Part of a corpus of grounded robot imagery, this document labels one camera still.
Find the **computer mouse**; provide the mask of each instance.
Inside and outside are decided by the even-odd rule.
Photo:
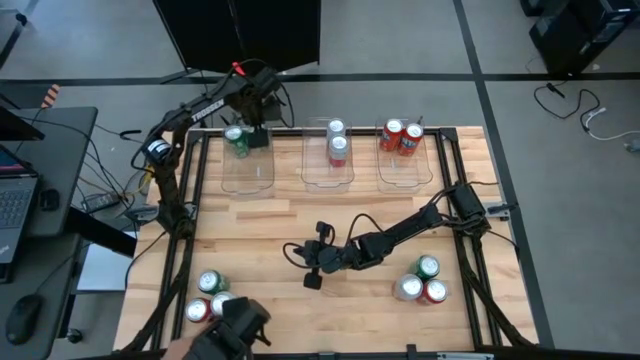
[[[31,294],[23,296],[16,302],[5,324],[7,341],[13,345],[20,345],[31,338],[38,320],[42,301],[42,296]]]

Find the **plastic container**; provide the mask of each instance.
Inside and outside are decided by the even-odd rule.
[[[340,120],[344,124],[343,136],[348,148],[343,164],[334,166],[329,161],[329,124]],[[351,124],[338,118],[309,118],[302,129],[302,181],[310,193],[343,193],[349,190],[354,178]]]
[[[380,148],[382,129],[392,118],[380,118],[376,122],[374,146],[378,167],[378,190],[383,193],[416,193],[431,182],[433,174],[429,169],[427,146],[424,138],[411,156],[402,156],[397,151],[385,151]],[[422,117],[396,117],[405,126],[421,124]]]
[[[233,145],[226,140],[223,146],[222,190],[240,196],[267,193],[275,175],[273,137],[268,131],[269,145],[250,149],[249,155],[238,158]]]

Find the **wooden tabletop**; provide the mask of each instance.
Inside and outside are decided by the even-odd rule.
[[[495,182],[491,155],[481,127],[459,127],[458,135],[469,181]],[[450,229],[424,232],[398,246],[382,265],[364,271],[339,271],[324,276],[320,291],[302,286],[305,270],[290,265],[282,255],[285,242],[302,244],[313,239],[315,224],[322,220],[336,229],[336,244],[347,235],[352,219],[367,213],[387,228],[422,207],[443,188],[435,141],[425,138],[433,179],[416,194],[383,194],[377,187],[374,141],[353,138],[355,179],[349,191],[340,195],[312,194],[300,180],[302,139],[275,138],[275,182],[266,199],[232,197],[221,189],[222,141],[211,139],[205,181],[197,222],[195,253],[190,272],[187,301],[203,296],[196,279],[205,269],[216,269],[231,280],[231,291],[260,302],[270,313],[265,333],[271,347],[261,343],[255,353],[301,352],[403,352],[406,344],[418,351],[472,350],[462,280]],[[447,147],[450,168],[453,155]],[[187,199],[195,183],[199,148],[194,151]],[[483,201],[501,199],[498,186],[474,185]],[[149,193],[156,203],[157,188]],[[445,202],[439,204],[447,211]],[[510,237],[508,222],[490,220],[493,230]],[[373,231],[362,219],[354,234]],[[158,224],[140,231],[136,253],[145,249],[162,232]],[[482,238],[491,289],[498,305],[529,340],[536,332],[513,246],[494,235]],[[158,300],[168,236],[160,240],[131,270],[120,317],[115,349],[129,343],[147,320]],[[420,306],[400,302],[391,296],[391,285],[421,254],[438,258],[450,291],[442,304]],[[176,255],[174,273],[182,253]],[[476,298],[483,341],[490,343],[482,303]],[[173,323],[173,308],[166,316],[163,346],[167,346]],[[183,336],[193,336],[201,325],[185,320]]]

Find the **gray floor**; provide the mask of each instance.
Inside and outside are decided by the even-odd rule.
[[[529,71],[544,72],[527,36],[533,20],[522,15],[516,0],[463,4],[483,72],[526,73],[527,63]],[[322,9],[321,66],[296,72],[471,72],[452,0],[324,0]],[[31,20],[33,27],[23,32],[0,70],[1,79],[149,77],[181,70],[151,0],[41,1]],[[628,30],[590,71],[640,71],[639,40],[640,29]],[[624,140],[591,139],[576,117],[562,121],[542,111],[532,96],[540,85],[493,82],[487,87],[555,344],[640,353],[640,290],[633,282],[640,275],[640,225],[634,216],[640,201],[640,157],[623,149]],[[365,125],[379,116],[423,115],[432,125],[485,125],[472,82],[287,87],[300,122],[330,115]],[[583,87],[608,108],[594,121],[595,132],[606,136],[640,129],[640,81],[569,83],[563,88],[566,101],[547,94],[541,98],[554,110],[569,112]],[[165,111],[200,91],[202,87],[190,85],[63,87],[56,106],[96,106],[100,125],[146,131]],[[584,107],[590,102],[585,99]],[[105,166],[126,182],[133,171],[123,164],[128,164],[134,144],[99,129],[92,137]],[[86,170],[83,175],[96,180]],[[117,323],[109,312],[117,313],[121,302],[119,295],[79,298],[72,325],[86,330],[85,342],[81,347],[59,342],[52,358],[107,353]],[[110,321],[92,322],[94,316]]]

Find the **computer tower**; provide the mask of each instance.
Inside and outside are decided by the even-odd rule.
[[[529,35],[550,74],[579,74],[640,14],[640,0],[553,2]]]
[[[549,0],[520,0],[522,10],[527,16],[540,16]]]

